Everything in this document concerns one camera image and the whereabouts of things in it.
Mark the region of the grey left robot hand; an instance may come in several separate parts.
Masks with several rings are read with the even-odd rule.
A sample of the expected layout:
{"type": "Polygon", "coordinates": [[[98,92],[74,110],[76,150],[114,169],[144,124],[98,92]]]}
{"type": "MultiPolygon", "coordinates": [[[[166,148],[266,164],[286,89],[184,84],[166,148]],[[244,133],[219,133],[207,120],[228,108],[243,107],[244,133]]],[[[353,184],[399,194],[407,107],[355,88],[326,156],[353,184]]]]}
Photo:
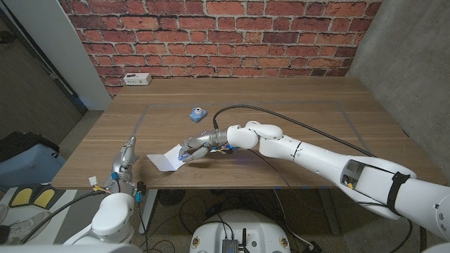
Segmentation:
{"type": "Polygon", "coordinates": [[[132,136],[121,148],[112,163],[112,172],[131,175],[139,156],[135,153],[136,137],[132,136]]]}

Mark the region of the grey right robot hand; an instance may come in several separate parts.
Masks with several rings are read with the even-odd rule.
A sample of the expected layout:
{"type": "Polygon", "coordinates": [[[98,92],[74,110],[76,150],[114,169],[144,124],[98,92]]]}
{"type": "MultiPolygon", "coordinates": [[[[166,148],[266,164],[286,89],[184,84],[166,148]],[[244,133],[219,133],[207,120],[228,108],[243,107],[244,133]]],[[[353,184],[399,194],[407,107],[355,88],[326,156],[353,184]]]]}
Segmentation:
{"type": "Polygon", "coordinates": [[[206,156],[209,149],[228,143],[227,130],[209,130],[186,139],[179,150],[179,159],[190,162],[206,156]]]}

